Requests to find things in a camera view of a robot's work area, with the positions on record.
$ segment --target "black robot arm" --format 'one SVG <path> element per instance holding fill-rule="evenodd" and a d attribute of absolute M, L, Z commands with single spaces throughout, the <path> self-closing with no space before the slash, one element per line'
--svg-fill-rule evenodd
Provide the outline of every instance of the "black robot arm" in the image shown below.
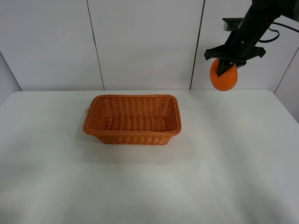
<path fill-rule="evenodd" d="M 281 15 L 299 21 L 299 0 L 252 0 L 244 18 L 224 18 L 230 36 L 224 45 L 205 52 L 206 60 L 220 59 L 217 75 L 220 77 L 234 63 L 239 68 L 251 58 L 263 57 L 266 51 L 255 45 Z"/>

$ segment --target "panel seam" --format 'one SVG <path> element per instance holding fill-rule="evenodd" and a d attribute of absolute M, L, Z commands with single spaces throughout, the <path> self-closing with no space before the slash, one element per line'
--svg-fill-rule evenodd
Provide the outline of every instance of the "panel seam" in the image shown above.
<path fill-rule="evenodd" d="M 203 19 L 203 16 L 204 16 L 205 5 L 206 5 L 206 0 L 204 0 L 204 2 L 202 4 L 201 17 L 200 17 L 200 23 L 199 23 L 199 30 L 198 30 L 198 36 L 197 36 L 195 56 L 194 56 L 194 62 L 193 62 L 193 68 L 192 68 L 192 76 L 191 76 L 191 82 L 190 82 L 190 88 L 189 88 L 189 90 L 191 90 L 191 88 L 192 88 L 192 81 L 193 81 L 193 75 L 194 75 L 194 69 L 195 69 L 195 63 L 196 63 L 196 55 L 197 55 L 197 50 L 198 50 L 198 43 L 199 43 L 199 37 L 200 37 L 202 19 Z"/>
<path fill-rule="evenodd" d="M 278 86 L 276 87 L 276 90 L 274 91 L 274 94 L 276 93 L 277 89 L 279 88 L 279 85 L 281 84 L 281 82 L 282 82 L 282 80 L 284 79 L 284 77 L 285 77 L 287 71 L 289 70 L 289 67 L 290 67 L 291 63 L 293 62 L 293 60 L 294 60 L 294 58 L 295 58 L 295 56 L 296 56 L 298 50 L 299 50 L 299 47 L 297 48 L 297 50 L 296 50 L 296 52 L 295 52 L 293 58 L 291 59 L 291 62 L 289 63 L 288 67 L 286 68 L 285 73 L 284 73 L 284 75 L 282 76 L 280 82 L 278 83 Z"/>
<path fill-rule="evenodd" d="M 89 10 L 89 5 L 88 5 L 88 0 L 86 0 L 86 3 L 87 3 L 87 9 L 88 9 L 88 14 L 89 14 L 90 24 L 92 26 L 92 31 L 93 31 L 93 22 L 92 22 L 92 17 L 90 16 L 90 10 Z M 97 52 L 97 58 L 98 58 L 98 63 L 99 63 L 99 69 L 100 69 L 100 74 L 101 74 L 103 89 L 105 90 L 104 81 L 103 81 L 103 75 L 102 75 L 102 69 L 101 69 L 100 60 L 99 60 L 97 43 L 96 43 L 95 37 L 94 37 L 94 31 L 93 31 L 93 41 L 94 41 L 95 51 Z"/>

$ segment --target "rectangular basket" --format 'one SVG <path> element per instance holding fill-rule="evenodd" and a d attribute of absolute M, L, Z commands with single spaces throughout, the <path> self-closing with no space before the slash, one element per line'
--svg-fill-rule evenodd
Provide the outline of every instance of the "rectangular basket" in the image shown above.
<path fill-rule="evenodd" d="M 165 145 L 181 131 L 178 102 L 171 95 L 101 95 L 83 131 L 106 144 Z"/>

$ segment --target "tabletop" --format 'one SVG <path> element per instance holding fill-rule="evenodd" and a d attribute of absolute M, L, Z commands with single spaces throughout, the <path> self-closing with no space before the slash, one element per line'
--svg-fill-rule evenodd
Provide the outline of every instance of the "tabletop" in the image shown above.
<path fill-rule="evenodd" d="M 102 94 L 171 94 L 165 146 L 82 131 Z M 2 224 L 299 223 L 299 124 L 269 91 L 17 92 L 0 106 Z"/>

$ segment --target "basket rim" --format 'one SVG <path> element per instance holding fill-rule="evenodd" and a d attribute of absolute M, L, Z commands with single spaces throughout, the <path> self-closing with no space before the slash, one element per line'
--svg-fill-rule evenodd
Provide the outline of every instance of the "basket rim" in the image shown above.
<path fill-rule="evenodd" d="M 176 130 L 171 131 L 171 132 L 152 132 L 152 131 L 139 131 L 139 132 L 132 132 L 132 131 L 97 131 L 97 130 L 91 130 L 87 128 L 87 123 L 89 122 L 90 118 L 90 111 L 93 109 L 95 103 L 97 100 L 100 98 L 106 98 L 106 97 L 113 97 L 113 98 L 170 98 L 173 103 L 174 103 L 174 109 L 175 109 L 175 121 L 176 121 Z M 119 94 L 104 94 L 104 95 L 99 95 L 95 97 L 89 108 L 87 109 L 87 116 L 83 124 L 83 131 L 85 133 L 89 134 L 108 134 L 108 135 L 118 135 L 118 134 L 134 134 L 134 135 L 139 135 L 139 134 L 150 134 L 150 135 L 163 135 L 163 136 L 175 136 L 178 135 L 181 132 L 182 125 L 181 125 L 181 118 L 180 118 L 180 113 L 179 113 L 179 108 L 178 108 L 178 101 L 177 99 L 169 94 L 151 94 L 151 95 L 119 95 Z"/>

